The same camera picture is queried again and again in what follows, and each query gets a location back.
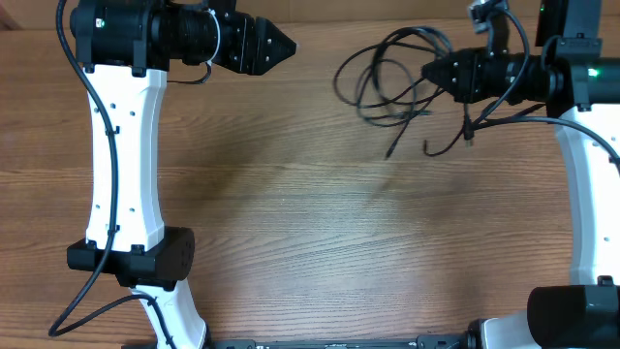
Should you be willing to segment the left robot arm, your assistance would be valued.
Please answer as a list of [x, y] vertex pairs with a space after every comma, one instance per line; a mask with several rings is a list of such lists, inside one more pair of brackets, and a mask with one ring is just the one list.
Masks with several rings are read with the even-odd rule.
[[158, 199], [158, 127], [172, 61], [260, 76], [295, 55], [297, 45], [263, 17], [232, 1], [82, 0], [57, 10], [65, 52], [89, 98], [93, 199], [83, 239], [67, 263], [107, 273], [129, 289], [159, 348], [207, 348], [188, 276], [195, 237], [167, 226]]

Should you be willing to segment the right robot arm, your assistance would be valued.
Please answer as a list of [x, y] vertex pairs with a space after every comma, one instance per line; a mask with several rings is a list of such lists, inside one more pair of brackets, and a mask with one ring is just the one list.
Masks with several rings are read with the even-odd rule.
[[516, 16], [505, 1], [476, 1], [469, 16], [483, 48], [423, 66], [422, 75], [463, 105], [487, 101], [466, 118], [465, 139], [496, 127], [493, 110], [527, 102], [506, 123], [552, 125], [568, 177], [573, 222], [570, 282], [534, 289], [526, 308], [478, 320], [460, 348], [615, 348], [619, 344], [619, 61], [602, 57], [598, 1], [544, 1], [536, 45], [509, 53]]

